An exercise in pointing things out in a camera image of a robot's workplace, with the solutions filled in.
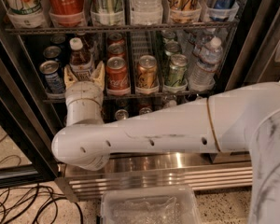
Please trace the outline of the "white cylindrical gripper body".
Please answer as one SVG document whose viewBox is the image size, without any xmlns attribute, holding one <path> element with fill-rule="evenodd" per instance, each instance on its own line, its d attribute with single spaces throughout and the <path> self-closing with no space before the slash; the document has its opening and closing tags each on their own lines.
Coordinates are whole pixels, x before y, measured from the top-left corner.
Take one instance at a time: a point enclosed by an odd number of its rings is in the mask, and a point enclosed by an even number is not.
<svg viewBox="0 0 280 224">
<path fill-rule="evenodd" d="M 91 81 L 79 81 L 71 85 L 65 92 L 65 103 L 70 105 L 78 100 L 91 100 L 98 105 L 103 104 L 103 90 Z"/>
</svg>

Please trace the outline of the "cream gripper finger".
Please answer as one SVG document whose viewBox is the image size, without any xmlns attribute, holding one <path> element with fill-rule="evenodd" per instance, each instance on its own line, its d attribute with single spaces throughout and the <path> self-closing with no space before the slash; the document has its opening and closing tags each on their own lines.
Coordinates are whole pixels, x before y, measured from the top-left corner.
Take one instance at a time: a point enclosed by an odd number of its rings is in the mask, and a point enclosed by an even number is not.
<svg viewBox="0 0 280 224">
<path fill-rule="evenodd" d="M 102 90 L 105 88 L 105 64 L 100 61 L 91 74 L 91 79 L 94 84 L 99 86 Z"/>
<path fill-rule="evenodd" d="M 63 79 L 66 88 L 71 87 L 74 83 L 77 82 L 77 78 L 72 72 L 69 64 L 67 64 L 63 70 Z"/>
</svg>

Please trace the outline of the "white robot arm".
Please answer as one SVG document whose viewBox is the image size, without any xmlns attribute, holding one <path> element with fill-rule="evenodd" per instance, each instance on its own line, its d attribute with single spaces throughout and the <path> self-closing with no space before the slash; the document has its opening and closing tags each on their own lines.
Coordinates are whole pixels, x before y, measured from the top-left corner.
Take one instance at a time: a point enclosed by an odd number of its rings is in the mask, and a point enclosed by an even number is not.
<svg viewBox="0 0 280 224">
<path fill-rule="evenodd" d="M 52 153 L 87 170 L 104 167 L 112 153 L 248 152 L 253 170 L 248 224 L 280 224 L 280 82 L 112 123 L 81 113 L 76 118 L 55 134 Z"/>
</svg>

